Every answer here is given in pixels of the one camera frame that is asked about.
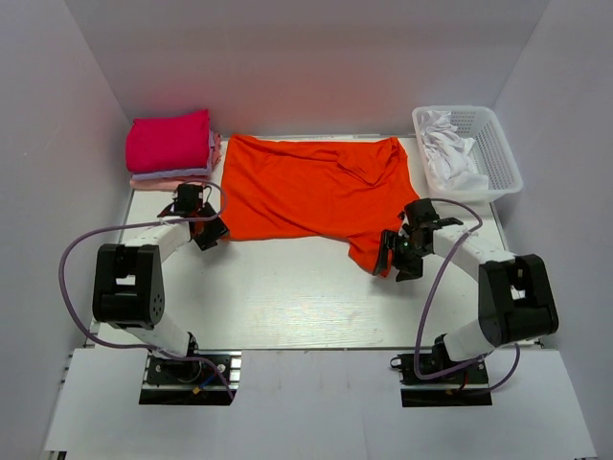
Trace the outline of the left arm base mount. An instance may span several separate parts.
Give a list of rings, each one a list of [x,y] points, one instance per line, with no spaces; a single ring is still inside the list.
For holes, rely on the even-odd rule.
[[[219,372],[233,395],[239,386],[241,351],[198,350],[216,367],[200,362],[184,362],[149,355],[139,397],[139,405],[229,406],[232,398]]]

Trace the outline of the orange t-shirt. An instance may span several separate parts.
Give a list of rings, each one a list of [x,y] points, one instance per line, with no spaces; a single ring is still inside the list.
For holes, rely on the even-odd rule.
[[[375,269],[381,232],[397,230],[404,206],[420,197],[396,137],[291,142],[234,135],[221,188],[230,240],[343,241],[367,272]]]

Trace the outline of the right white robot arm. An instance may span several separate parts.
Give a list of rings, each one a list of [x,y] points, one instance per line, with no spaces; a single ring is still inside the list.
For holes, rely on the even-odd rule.
[[[480,237],[483,221],[467,227],[458,218],[443,218],[430,198],[407,204],[398,230],[384,230],[373,274],[397,270],[398,282],[423,274],[423,260],[442,258],[423,313],[427,314],[450,265],[477,284],[477,315],[461,328],[436,338],[426,365],[416,363],[421,380],[457,380],[467,366],[496,349],[523,340],[555,334],[559,318],[544,261],[535,254],[516,255]]]

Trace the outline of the crumpled white t-shirt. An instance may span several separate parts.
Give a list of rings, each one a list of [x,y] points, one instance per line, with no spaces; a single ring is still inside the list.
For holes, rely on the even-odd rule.
[[[482,192],[488,177],[470,159],[473,138],[463,138],[451,123],[450,111],[426,110],[419,117],[427,166],[438,188],[446,192]]]

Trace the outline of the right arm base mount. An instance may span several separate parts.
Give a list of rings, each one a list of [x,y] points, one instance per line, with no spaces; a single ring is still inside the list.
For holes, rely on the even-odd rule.
[[[488,371],[483,361],[438,379],[419,379],[414,355],[400,354],[390,360],[398,372],[403,408],[449,408],[491,406]]]

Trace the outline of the white plastic basket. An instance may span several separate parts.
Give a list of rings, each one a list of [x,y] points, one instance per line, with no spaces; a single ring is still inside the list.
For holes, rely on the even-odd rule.
[[[451,192],[437,187],[427,166],[420,135],[419,117],[426,110],[450,111],[450,120],[463,138],[473,138],[475,145],[470,159],[481,174],[488,177],[488,189],[482,192]],[[523,180],[517,168],[511,147],[494,112],[484,106],[430,105],[413,110],[412,119],[422,160],[426,183],[431,196],[461,202],[493,202],[496,199],[520,192]]]

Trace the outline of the folded magenta t-shirt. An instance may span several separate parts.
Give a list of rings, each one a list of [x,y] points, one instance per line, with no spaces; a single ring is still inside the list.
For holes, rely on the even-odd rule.
[[[210,156],[209,140],[208,110],[135,119],[125,140],[125,164],[131,173],[204,168]]]

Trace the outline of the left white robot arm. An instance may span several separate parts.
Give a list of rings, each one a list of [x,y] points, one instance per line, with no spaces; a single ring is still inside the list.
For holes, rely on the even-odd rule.
[[[193,334],[165,313],[162,264],[185,244],[206,251],[229,234],[205,193],[212,188],[180,184],[154,226],[124,243],[105,244],[97,254],[92,305],[96,321],[137,337],[159,357],[172,356],[170,371],[183,382],[200,376],[203,361],[193,352]]]

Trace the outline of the folded pink t-shirt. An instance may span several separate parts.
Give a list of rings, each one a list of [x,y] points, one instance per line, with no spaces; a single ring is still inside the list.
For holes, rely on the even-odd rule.
[[[219,146],[221,153],[221,136],[219,136]],[[173,191],[180,183],[183,182],[200,182],[206,179],[209,179],[212,175],[212,172],[208,176],[190,176],[190,177],[177,177],[171,179],[154,179],[154,180],[133,180],[130,177],[130,187],[134,190],[141,191]]]

